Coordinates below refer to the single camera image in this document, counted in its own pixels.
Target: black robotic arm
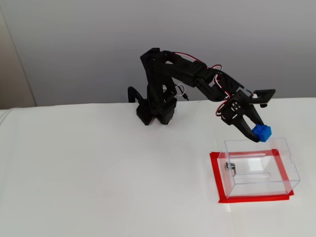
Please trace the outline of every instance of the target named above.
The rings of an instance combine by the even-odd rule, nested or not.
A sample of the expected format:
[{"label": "black robotic arm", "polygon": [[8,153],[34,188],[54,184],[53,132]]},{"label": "black robotic arm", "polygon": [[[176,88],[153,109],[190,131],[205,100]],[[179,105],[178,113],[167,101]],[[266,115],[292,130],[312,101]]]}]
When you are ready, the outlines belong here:
[{"label": "black robotic arm", "polygon": [[228,74],[209,68],[198,59],[191,62],[178,53],[160,51],[159,48],[152,48],[140,58],[148,80],[147,99],[129,87],[128,100],[130,103],[138,100],[140,105],[136,112],[145,125],[149,125],[153,118],[158,118],[162,124],[171,120],[177,103],[177,90],[172,80],[175,78],[190,87],[197,87],[210,101],[224,100],[217,116],[221,116],[226,124],[233,124],[250,140],[259,142],[243,115],[255,124],[264,125],[253,104],[265,107],[275,93],[274,89],[257,90],[248,96],[243,92],[246,89]]}]

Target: blue block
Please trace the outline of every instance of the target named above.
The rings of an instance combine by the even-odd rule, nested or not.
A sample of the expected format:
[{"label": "blue block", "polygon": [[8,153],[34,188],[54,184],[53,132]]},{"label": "blue block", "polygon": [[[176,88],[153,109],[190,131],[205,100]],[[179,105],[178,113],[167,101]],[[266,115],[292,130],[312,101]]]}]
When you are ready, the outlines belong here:
[{"label": "blue block", "polygon": [[259,138],[260,142],[266,142],[272,135],[271,127],[266,125],[257,124],[252,131]]}]

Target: red tape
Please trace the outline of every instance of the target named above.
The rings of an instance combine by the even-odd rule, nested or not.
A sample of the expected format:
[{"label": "red tape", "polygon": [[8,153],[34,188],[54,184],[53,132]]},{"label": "red tape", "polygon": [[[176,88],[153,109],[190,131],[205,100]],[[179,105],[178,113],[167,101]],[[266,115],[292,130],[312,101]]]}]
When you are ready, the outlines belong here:
[{"label": "red tape", "polygon": [[[257,153],[265,153],[267,156],[274,156],[276,160],[276,164],[278,166],[278,169],[280,171],[282,180],[285,181],[285,189],[289,190],[291,189],[286,170],[284,168],[284,165],[282,163],[280,154],[278,150],[272,149],[270,151],[260,151],[260,152],[234,152],[234,155],[251,155],[251,154],[257,154]],[[268,195],[268,196],[237,196],[237,197],[230,197],[227,198],[225,195],[221,173],[218,166],[218,159],[225,158],[225,153],[220,152],[212,152],[210,153],[215,182],[218,190],[219,195],[219,203],[236,203],[236,202],[255,202],[255,201],[280,201],[280,200],[289,200],[290,196],[294,195],[293,190],[286,195]]]}]

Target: white tabletop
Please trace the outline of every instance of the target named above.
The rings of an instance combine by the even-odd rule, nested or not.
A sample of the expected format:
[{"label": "white tabletop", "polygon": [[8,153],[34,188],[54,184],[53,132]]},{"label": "white tabletop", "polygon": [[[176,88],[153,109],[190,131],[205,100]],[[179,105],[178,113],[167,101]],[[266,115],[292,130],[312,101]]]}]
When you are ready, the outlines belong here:
[{"label": "white tabletop", "polygon": [[179,102],[169,125],[137,104],[16,109],[0,125],[2,237],[315,236],[316,99],[258,109],[301,176],[290,201],[219,204],[209,153],[244,139],[217,103]]}]

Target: acrylic box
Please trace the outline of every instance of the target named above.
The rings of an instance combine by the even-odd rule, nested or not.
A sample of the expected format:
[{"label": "acrylic box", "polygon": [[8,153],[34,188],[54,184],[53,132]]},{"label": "acrylic box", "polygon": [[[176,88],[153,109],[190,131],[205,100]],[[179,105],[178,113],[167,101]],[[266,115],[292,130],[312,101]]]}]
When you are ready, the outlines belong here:
[{"label": "acrylic box", "polygon": [[288,195],[300,182],[285,139],[225,141],[218,165],[226,198]]}]

